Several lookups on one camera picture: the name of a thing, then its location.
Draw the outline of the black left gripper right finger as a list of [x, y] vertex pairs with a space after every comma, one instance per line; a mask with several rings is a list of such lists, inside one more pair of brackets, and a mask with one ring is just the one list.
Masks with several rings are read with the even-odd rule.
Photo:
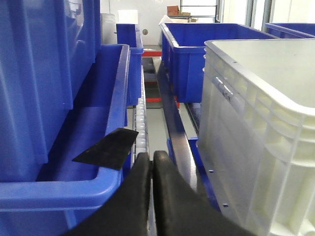
[[163, 150], [154, 153], [153, 193], [159, 236], [251, 235], [203, 200]]

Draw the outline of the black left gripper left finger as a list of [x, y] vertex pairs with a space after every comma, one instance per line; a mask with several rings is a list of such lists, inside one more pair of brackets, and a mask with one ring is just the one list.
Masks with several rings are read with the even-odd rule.
[[151, 188], [151, 162], [139, 153], [117, 191], [90, 217], [65, 236], [146, 236]]

